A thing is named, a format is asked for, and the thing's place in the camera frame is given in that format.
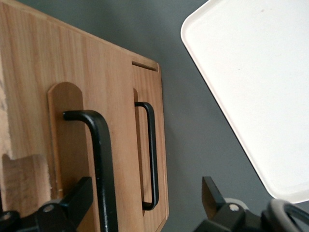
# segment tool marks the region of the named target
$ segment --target white plastic tray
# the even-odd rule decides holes
[[[209,0],[181,36],[268,192],[309,200],[309,1]]]

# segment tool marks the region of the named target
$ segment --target wood grain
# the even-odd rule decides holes
[[[13,160],[41,155],[52,175],[47,91],[57,83],[75,84],[83,93],[84,108],[102,114],[110,128],[119,231],[144,231],[131,70],[132,61],[154,69],[157,63],[11,0],[0,0],[0,57],[4,93],[0,97],[5,104],[0,154]],[[88,131],[86,137],[92,156]],[[93,160],[89,159],[89,165],[93,167]],[[10,174],[2,169],[1,189],[6,188],[3,180]],[[44,188],[39,203],[51,197],[55,186],[50,183]],[[6,199],[24,200],[22,196]]]
[[[161,231],[169,216],[168,187],[165,154],[162,82],[160,72],[133,66],[135,101],[148,102],[154,108],[155,133],[157,145],[159,202],[151,211],[143,212],[144,229],[147,232]],[[142,199],[151,202],[151,180],[149,164],[149,146],[147,115],[142,107],[136,107],[137,140],[140,160],[140,182]]]
[[[62,82],[50,88],[48,103],[55,164],[55,180],[51,180],[51,182],[56,183],[56,195],[52,198],[61,199],[74,188],[82,177],[90,176],[85,125],[83,122],[63,119],[65,111],[84,109],[83,94],[76,85]],[[98,204],[95,205],[96,210],[89,209],[78,231],[95,230],[94,215],[98,214]]]

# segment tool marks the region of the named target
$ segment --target gray floor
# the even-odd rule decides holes
[[[206,0],[19,1],[161,64],[170,208],[163,232],[191,232],[205,218],[205,175],[224,197],[256,214],[265,209],[271,197],[181,42],[183,21]]]

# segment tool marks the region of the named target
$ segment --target black metal handle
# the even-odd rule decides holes
[[[159,202],[158,165],[156,159],[155,112],[148,102],[136,102],[136,107],[143,107],[147,113],[148,143],[150,155],[151,196],[152,202],[142,202],[143,210],[153,210]]]
[[[117,209],[112,168],[112,147],[108,125],[101,114],[92,110],[65,111],[67,121],[82,121],[90,130],[102,232],[117,232]]]

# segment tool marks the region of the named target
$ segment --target screw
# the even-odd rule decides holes
[[[5,220],[8,220],[11,218],[11,213],[10,212],[7,212],[7,213],[4,213],[2,214],[2,216],[0,217],[0,221],[5,221]]]
[[[43,209],[43,212],[48,213],[48,212],[52,211],[53,209],[54,209],[54,206],[52,204],[49,204],[48,206],[46,206]]]
[[[239,211],[239,207],[236,204],[230,204],[230,210],[237,212]]]

